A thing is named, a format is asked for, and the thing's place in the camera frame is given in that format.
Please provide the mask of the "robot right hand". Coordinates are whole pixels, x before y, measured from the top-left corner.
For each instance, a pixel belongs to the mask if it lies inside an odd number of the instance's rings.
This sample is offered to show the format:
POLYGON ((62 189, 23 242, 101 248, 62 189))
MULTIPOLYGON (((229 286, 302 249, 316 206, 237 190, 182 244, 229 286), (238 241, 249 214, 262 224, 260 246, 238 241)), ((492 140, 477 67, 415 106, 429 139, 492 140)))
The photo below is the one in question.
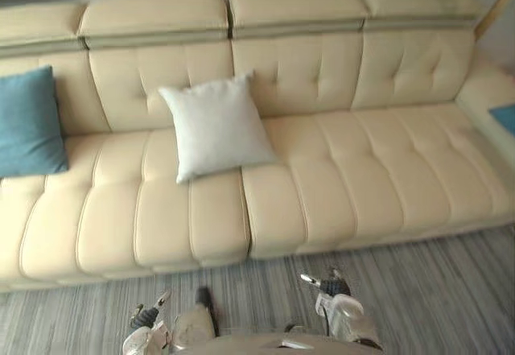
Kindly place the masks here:
POLYGON ((335 267, 331 267, 326 279, 317 279, 310 275, 301 274, 300 278, 318 288, 322 293, 334 297, 336 295, 351 296, 351 289, 343 275, 335 267))

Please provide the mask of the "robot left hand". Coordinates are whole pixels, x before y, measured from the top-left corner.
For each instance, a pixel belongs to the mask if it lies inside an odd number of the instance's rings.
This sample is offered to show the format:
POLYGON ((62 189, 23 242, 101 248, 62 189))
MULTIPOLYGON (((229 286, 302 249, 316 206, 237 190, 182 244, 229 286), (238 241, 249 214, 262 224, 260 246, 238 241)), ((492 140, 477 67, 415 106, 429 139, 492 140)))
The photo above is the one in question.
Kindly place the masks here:
POLYGON ((130 328, 133 330, 142 327, 153 328, 163 305, 169 300, 170 296, 171 291, 167 290, 163 292, 158 297, 157 301, 149 308, 145 308, 142 303, 138 304, 130 317, 130 328))

